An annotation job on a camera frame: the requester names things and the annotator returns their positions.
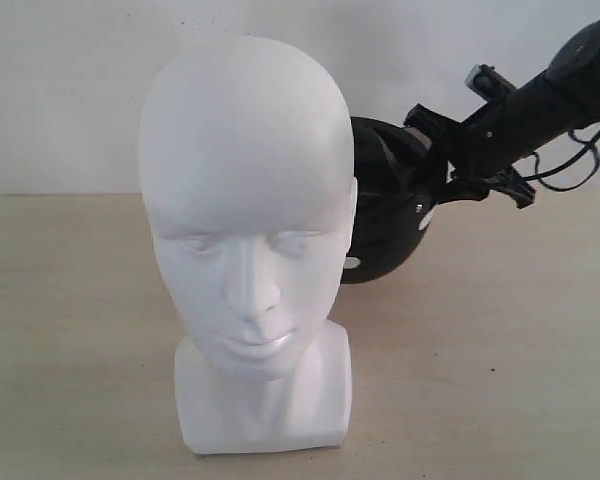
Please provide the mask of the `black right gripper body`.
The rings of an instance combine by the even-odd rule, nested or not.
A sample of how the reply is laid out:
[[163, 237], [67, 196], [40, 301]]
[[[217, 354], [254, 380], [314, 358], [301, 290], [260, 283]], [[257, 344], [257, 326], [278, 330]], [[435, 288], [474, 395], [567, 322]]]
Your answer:
[[516, 207], [524, 209], [535, 202], [536, 190], [523, 179], [511, 162], [492, 167], [491, 158], [484, 159], [484, 138], [469, 131], [463, 123], [441, 115], [418, 104], [406, 115], [409, 117], [429, 117], [440, 126], [438, 144], [427, 150], [425, 157], [441, 170], [439, 181], [467, 178], [486, 184], [490, 193], [498, 192], [512, 199]]

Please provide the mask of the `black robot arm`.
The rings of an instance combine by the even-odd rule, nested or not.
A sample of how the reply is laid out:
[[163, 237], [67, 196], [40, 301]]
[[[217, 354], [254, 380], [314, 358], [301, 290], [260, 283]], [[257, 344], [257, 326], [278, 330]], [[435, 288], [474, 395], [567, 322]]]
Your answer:
[[535, 200], [532, 179], [544, 176], [524, 177], [514, 163], [561, 135], [600, 125], [600, 20], [574, 34], [519, 88], [486, 64], [476, 66], [466, 84], [486, 103], [465, 120], [421, 104], [404, 120], [431, 140], [428, 156], [451, 177], [434, 183], [433, 201], [482, 201], [496, 191], [525, 208]]

